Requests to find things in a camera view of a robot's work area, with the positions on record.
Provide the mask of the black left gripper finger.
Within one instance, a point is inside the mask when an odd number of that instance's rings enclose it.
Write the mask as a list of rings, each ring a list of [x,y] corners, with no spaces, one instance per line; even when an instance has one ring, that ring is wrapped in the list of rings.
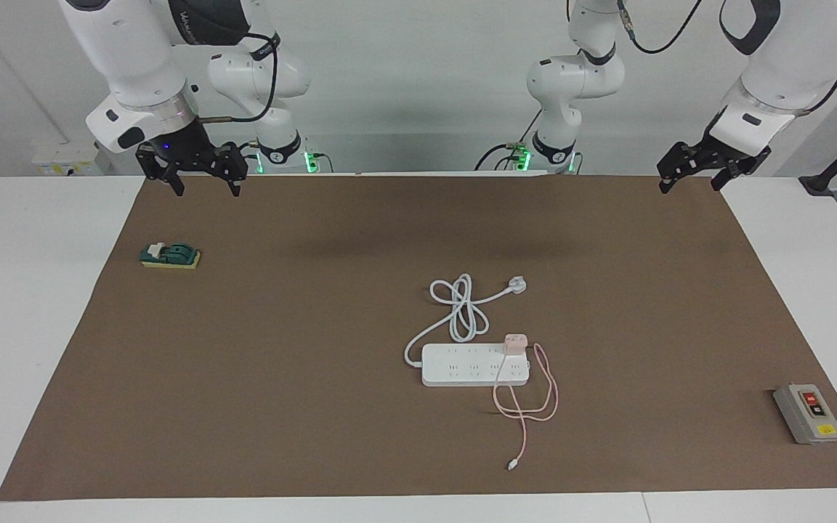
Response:
[[[753,174],[753,172],[759,168],[764,160],[770,156],[771,152],[771,148],[765,148],[764,151],[759,153],[757,156],[745,156],[740,159],[727,158],[721,160],[721,169],[717,175],[712,177],[711,188],[714,189],[715,192],[720,192],[728,182],[734,181],[734,179],[740,178],[741,176]]]
[[[701,140],[696,145],[688,145],[686,142],[674,143],[655,165],[660,175],[658,188],[661,193],[667,195],[675,183],[684,177],[713,169],[713,144],[713,140]]]

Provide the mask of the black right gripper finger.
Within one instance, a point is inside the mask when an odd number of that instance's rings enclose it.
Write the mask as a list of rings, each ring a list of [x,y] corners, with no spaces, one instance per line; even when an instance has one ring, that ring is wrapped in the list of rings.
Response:
[[[210,149],[206,156],[206,174],[225,182],[232,196],[239,198],[248,171],[241,149],[234,142],[226,142],[225,145]]]
[[[184,195],[184,183],[179,176],[179,169],[176,163],[161,163],[158,159],[156,149],[149,142],[143,142],[137,146],[135,158],[142,168],[144,177],[150,181],[159,181],[169,186],[177,198]]]

